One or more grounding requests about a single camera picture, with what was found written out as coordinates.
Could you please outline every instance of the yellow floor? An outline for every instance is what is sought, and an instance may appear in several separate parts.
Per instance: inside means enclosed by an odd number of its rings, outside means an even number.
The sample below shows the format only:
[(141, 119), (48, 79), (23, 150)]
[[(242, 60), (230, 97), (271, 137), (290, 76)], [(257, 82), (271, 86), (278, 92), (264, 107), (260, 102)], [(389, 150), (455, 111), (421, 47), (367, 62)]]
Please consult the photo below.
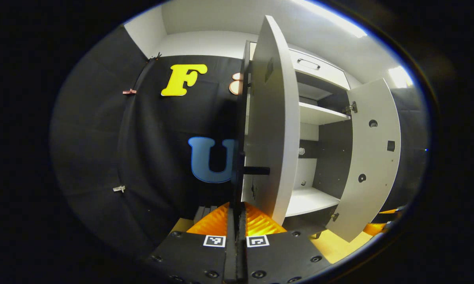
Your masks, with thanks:
[[(193, 226), (193, 220), (180, 218), (179, 221), (172, 228), (172, 231), (186, 232)], [(319, 239), (311, 239), (316, 248), (325, 256), (330, 263), (335, 263), (350, 253), (354, 252), (359, 247), (363, 246), (372, 236), (361, 232), (350, 243), (344, 241), (330, 230), (321, 232)]]

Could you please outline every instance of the black fabric backdrop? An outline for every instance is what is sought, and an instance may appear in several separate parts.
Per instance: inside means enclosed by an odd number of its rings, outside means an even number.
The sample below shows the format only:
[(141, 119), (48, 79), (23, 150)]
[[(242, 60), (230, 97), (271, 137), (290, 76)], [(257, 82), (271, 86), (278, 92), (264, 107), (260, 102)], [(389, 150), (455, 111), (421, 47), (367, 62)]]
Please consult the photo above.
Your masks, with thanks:
[[(162, 97), (174, 64), (206, 64), (208, 71), (186, 95)], [(237, 96), (228, 86), (240, 64), (218, 56), (147, 63), (124, 27), (80, 60), (53, 110), (50, 151), (60, 189), (94, 234), (140, 257), (159, 245), (179, 217), (191, 219), (199, 205), (229, 201), (229, 181), (193, 176), (188, 139), (214, 139), (210, 168), (224, 169), (221, 141), (236, 138)], [(122, 94), (129, 88), (137, 95)], [(120, 185), (125, 192), (113, 192)]]

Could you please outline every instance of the yellow letter f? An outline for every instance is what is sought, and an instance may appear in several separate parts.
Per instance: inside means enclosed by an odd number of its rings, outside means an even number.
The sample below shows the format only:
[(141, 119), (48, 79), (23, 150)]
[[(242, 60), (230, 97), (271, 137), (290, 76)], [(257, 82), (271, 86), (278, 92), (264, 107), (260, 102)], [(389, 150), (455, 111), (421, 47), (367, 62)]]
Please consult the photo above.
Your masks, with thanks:
[(188, 92), (183, 88), (184, 82), (188, 84), (188, 87), (191, 87), (197, 81), (200, 74), (205, 74), (207, 72), (207, 66), (205, 64), (176, 64), (170, 67), (172, 69), (172, 75), (170, 76), (169, 83), (165, 89), (161, 91), (161, 95), (186, 95)]

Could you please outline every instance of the door handle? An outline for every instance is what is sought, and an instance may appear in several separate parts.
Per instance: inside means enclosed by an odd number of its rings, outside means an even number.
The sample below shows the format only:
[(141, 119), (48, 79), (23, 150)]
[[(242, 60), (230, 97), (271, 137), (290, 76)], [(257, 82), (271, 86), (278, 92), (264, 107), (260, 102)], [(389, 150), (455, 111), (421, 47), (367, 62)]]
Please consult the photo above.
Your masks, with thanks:
[(319, 68), (321, 68), (321, 66), (320, 66), (319, 64), (314, 63), (314, 62), (309, 61), (309, 60), (302, 59), (302, 58), (298, 59), (296, 62), (297, 62), (297, 63), (300, 63), (300, 61), (302, 61), (302, 60), (303, 60), (303, 61), (307, 61), (307, 62), (309, 62), (309, 63), (312, 63), (312, 64), (318, 66), (318, 68), (316, 68), (316, 70), (318, 70)]

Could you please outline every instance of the white ceiling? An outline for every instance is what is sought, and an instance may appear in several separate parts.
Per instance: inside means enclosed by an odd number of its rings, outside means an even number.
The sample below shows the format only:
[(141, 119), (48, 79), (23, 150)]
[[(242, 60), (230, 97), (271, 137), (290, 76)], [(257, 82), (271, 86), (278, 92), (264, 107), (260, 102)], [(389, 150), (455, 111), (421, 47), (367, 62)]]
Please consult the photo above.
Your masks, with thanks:
[(389, 81), (387, 70), (399, 66), (371, 36), (356, 38), (293, 0), (171, 0), (161, 11), (167, 34), (205, 30), (259, 34), (264, 15), (271, 15), (288, 43), (332, 62), (361, 83), (382, 77)]

